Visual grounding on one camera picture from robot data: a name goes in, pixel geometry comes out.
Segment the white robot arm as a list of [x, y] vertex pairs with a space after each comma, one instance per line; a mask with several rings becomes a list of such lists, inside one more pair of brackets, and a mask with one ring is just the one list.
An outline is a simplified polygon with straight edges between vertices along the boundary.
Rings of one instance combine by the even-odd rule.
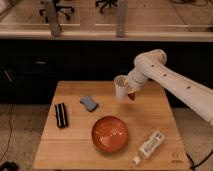
[[213, 89], [168, 69], [166, 61], [167, 55], [161, 49], [137, 55], [124, 83], [127, 93], [140, 90], [151, 78], [213, 126]]

